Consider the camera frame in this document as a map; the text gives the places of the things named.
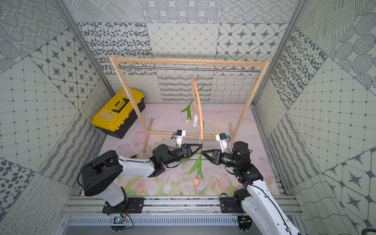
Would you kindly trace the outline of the pink tulip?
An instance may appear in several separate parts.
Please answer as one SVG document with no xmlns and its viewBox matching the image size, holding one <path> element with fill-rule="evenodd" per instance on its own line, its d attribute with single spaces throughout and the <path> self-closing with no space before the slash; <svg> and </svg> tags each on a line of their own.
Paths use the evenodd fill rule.
<svg viewBox="0 0 376 235">
<path fill-rule="evenodd" d="M 194 187 L 198 187 L 201 184 L 201 179 L 203 178 L 202 151 L 200 151 L 200 155 L 197 159 L 186 158 L 186 159 L 181 160 L 182 163 L 189 162 L 189 161 L 195 161 L 195 164 L 192 166 L 188 174 L 192 174 L 197 170 L 197 176 L 193 178 L 192 184 Z"/>
</svg>

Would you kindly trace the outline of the wooden wavy clothes hanger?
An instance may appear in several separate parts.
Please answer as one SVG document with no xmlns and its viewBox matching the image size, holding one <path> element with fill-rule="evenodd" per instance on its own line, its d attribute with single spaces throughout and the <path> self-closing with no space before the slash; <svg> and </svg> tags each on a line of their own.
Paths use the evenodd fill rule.
<svg viewBox="0 0 376 235">
<path fill-rule="evenodd" d="M 193 126 L 199 128 L 198 137 L 199 137 L 199 140 L 202 142 L 204 140 L 204 121 L 203 121 L 201 98 L 199 95 L 199 88 L 197 86 L 197 80 L 194 78 L 193 75 L 190 75 L 190 79 L 191 79 L 191 83 L 193 87 L 192 111 L 195 112 Z"/>
</svg>

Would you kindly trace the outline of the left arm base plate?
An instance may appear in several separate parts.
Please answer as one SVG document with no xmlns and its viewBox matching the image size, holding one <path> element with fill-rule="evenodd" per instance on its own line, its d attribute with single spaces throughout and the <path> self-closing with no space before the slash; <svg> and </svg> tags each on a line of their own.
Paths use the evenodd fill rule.
<svg viewBox="0 0 376 235">
<path fill-rule="evenodd" d="M 114 207 L 105 202 L 102 213 L 107 215 L 113 213 L 142 213 L 144 201 L 145 199 L 142 197 L 131 197 Z"/>
</svg>

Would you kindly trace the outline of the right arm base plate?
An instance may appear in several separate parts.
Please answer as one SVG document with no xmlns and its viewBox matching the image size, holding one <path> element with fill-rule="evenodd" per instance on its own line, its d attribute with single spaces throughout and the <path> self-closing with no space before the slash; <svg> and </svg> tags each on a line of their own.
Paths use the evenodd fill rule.
<svg viewBox="0 0 376 235">
<path fill-rule="evenodd" d="M 222 213 L 244 213 L 244 211 L 235 206 L 232 197 L 220 197 L 220 208 Z"/>
</svg>

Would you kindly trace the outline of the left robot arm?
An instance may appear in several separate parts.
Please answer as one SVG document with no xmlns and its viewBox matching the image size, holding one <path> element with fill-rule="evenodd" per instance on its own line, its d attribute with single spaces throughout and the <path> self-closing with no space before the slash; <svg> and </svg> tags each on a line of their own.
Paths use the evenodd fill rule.
<svg viewBox="0 0 376 235">
<path fill-rule="evenodd" d="M 154 148 L 148 159 L 133 159 L 119 156 L 110 150 L 86 163 L 77 177 L 83 187 L 84 195 L 100 196 L 111 207 L 126 202 L 126 194 L 115 180 L 123 176 L 157 177 L 167 165 L 192 157 L 202 149 L 202 144 L 182 144 L 181 147 L 170 149 L 162 144 Z"/>
</svg>

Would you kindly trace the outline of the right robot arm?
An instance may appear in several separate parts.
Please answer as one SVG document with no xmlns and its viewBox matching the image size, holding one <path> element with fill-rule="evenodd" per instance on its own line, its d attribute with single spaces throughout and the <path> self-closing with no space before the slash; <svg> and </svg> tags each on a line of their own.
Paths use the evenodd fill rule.
<svg viewBox="0 0 376 235">
<path fill-rule="evenodd" d="M 263 235 L 300 235 L 270 193 L 262 174 L 251 163 L 250 154 L 245 142 L 235 142 L 232 153 L 220 149 L 202 151 L 211 163 L 233 168 L 233 174 L 244 187 L 234 192 L 233 204 L 252 219 Z"/>
</svg>

